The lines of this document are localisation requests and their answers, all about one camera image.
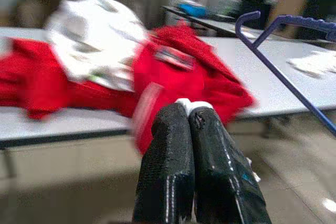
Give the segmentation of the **white crumpled garment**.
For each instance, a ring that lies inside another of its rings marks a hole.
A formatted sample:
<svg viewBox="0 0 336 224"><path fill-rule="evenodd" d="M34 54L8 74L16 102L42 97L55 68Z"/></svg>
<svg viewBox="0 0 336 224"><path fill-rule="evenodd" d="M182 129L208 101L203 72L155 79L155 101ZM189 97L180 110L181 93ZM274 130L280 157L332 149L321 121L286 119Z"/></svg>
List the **white crumpled garment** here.
<svg viewBox="0 0 336 224"><path fill-rule="evenodd" d="M69 80L133 91L131 64L148 32L131 9L114 0L62 0L45 29Z"/></svg>

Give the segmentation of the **small blue object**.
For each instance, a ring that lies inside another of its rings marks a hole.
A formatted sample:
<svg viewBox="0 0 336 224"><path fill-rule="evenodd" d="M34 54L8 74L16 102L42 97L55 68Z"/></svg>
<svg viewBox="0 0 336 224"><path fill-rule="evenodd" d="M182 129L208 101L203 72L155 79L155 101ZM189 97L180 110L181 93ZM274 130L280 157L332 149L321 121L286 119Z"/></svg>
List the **small blue object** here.
<svg viewBox="0 0 336 224"><path fill-rule="evenodd" d="M206 7L192 1L184 1L177 4L177 8L185 14L193 17L205 17Z"/></svg>

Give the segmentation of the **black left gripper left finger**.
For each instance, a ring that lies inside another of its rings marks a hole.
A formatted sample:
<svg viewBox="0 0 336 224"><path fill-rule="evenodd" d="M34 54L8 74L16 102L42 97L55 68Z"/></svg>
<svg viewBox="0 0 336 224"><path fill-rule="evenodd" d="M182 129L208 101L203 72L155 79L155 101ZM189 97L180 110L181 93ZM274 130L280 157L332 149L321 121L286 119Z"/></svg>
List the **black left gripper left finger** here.
<svg viewBox="0 0 336 224"><path fill-rule="evenodd" d="M185 224L192 216L195 166L190 125L172 103L155 116L152 141L142 157L132 221Z"/></svg>

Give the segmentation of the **white T-shirt red blue print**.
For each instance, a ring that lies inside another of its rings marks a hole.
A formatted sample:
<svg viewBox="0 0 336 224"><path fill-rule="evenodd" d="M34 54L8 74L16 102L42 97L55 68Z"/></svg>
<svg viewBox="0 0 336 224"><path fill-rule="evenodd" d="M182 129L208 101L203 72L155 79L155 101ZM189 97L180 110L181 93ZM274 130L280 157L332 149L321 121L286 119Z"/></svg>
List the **white T-shirt red blue print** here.
<svg viewBox="0 0 336 224"><path fill-rule="evenodd" d="M312 51L306 57L288 59L287 63L308 76L321 78L327 72L336 74L336 51Z"/></svg>

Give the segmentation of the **blue plastic clothes hanger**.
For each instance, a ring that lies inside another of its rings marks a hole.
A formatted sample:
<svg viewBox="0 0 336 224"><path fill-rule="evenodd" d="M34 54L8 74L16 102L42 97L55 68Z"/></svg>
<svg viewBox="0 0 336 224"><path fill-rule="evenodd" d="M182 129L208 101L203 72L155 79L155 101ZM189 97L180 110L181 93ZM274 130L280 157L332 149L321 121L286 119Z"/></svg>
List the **blue plastic clothes hanger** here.
<svg viewBox="0 0 336 224"><path fill-rule="evenodd" d="M250 12L241 15L235 23L236 36L248 47L250 51L284 84L284 86L336 137L336 125L334 125L316 106L314 106L295 86L294 84L273 64L266 56L264 56L258 47L266 40L266 38L280 25L289 24L305 28L310 28L326 33L328 41L336 42L336 23L326 22L324 20L316 20L313 18L304 18L301 16L280 15L261 33L255 40L250 41L242 33L242 25L244 22L259 19L260 12Z"/></svg>

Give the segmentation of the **red garment with label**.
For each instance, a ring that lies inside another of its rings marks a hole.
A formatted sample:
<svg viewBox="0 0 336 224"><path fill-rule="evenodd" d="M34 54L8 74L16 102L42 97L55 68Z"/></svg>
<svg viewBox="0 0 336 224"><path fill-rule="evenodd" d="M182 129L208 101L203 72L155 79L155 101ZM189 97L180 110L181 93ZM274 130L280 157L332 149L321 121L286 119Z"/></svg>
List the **red garment with label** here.
<svg viewBox="0 0 336 224"><path fill-rule="evenodd" d="M132 91L70 81L45 42L13 39L12 46L0 59L0 106L22 107L37 120L65 107L117 111L133 119L140 153L150 146L156 113L177 99L210 103L223 123L255 102L212 47L182 24L157 29L138 49Z"/></svg>

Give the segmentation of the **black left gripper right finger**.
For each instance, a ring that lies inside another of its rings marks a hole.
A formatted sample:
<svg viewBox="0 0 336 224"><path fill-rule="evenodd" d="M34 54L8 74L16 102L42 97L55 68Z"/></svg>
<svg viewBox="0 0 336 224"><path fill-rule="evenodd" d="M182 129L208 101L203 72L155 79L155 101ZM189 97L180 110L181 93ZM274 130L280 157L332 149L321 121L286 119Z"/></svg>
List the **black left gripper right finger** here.
<svg viewBox="0 0 336 224"><path fill-rule="evenodd" d="M247 158L214 109L189 115L195 160L195 214L200 224L272 224Z"/></svg>

